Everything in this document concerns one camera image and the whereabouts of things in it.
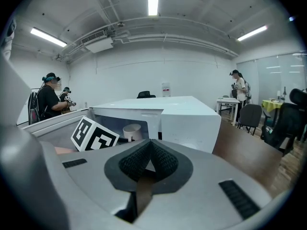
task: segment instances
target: backpack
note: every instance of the backpack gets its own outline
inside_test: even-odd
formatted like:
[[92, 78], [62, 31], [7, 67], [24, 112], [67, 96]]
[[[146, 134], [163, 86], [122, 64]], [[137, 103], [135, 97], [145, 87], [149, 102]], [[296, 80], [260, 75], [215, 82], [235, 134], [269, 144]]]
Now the backpack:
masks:
[[246, 82], [245, 87], [246, 87], [246, 92], [245, 92], [246, 101], [247, 101], [247, 103], [249, 103], [249, 100], [251, 99], [250, 84], [248, 82]]
[[45, 85], [43, 87], [41, 87], [39, 89], [39, 91], [36, 92], [32, 92], [30, 94], [29, 100], [28, 100], [28, 119], [29, 119], [29, 125], [31, 124], [35, 124], [39, 121], [41, 121], [41, 118], [39, 116], [39, 112], [38, 112], [38, 98], [37, 95], [40, 92], [40, 90], [42, 88], [44, 88]]

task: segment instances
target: black t-shirt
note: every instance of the black t-shirt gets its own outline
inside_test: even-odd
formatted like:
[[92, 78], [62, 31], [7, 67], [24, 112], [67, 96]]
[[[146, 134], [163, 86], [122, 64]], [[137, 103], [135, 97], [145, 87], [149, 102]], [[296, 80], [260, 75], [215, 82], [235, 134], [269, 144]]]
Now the black t-shirt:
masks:
[[[61, 100], [61, 102], [65, 102], [64, 99], [65, 99], [66, 96], [68, 96], [66, 93], [60, 94], [59, 99]], [[70, 110], [69, 107], [65, 107], [65, 108], [62, 109], [62, 111], [68, 111], [68, 110]]]
[[46, 113], [48, 118], [62, 114], [61, 111], [54, 111], [51, 109], [53, 106], [59, 103], [59, 98], [57, 97], [56, 93], [54, 92], [54, 89], [51, 86], [43, 86], [37, 95], [37, 99], [39, 116], [42, 115], [46, 107]]

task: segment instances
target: white cube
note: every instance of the white cube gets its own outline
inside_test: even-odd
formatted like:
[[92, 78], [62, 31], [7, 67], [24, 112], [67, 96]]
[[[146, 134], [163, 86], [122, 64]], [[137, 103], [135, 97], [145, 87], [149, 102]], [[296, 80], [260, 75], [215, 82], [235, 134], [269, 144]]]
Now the white cube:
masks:
[[83, 117], [71, 136], [71, 140], [79, 151], [98, 150], [116, 145], [119, 135]]

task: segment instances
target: glass wall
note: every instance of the glass wall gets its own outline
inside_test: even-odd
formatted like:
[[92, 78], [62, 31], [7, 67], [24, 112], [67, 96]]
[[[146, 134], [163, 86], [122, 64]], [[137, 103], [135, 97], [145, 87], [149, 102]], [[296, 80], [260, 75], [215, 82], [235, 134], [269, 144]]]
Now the glass wall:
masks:
[[262, 104], [262, 100], [277, 98], [286, 89], [285, 101], [290, 102], [292, 89], [306, 88], [305, 53], [293, 53], [265, 57], [237, 64], [237, 69], [251, 86], [252, 101]]

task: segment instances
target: black pants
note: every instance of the black pants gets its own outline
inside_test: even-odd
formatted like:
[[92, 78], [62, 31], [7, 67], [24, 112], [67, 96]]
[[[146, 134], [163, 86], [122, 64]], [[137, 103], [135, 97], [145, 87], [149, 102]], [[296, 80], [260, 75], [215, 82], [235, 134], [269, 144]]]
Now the black pants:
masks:
[[240, 110], [242, 109], [243, 106], [245, 106], [245, 104], [246, 104], [246, 100], [243, 101], [243, 102], [240, 102], [240, 103], [238, 104], [238, 111], [237, 111], [237, 113], [236, 113], [236, 122], [239, 121], [239, 118], [240, 118]]

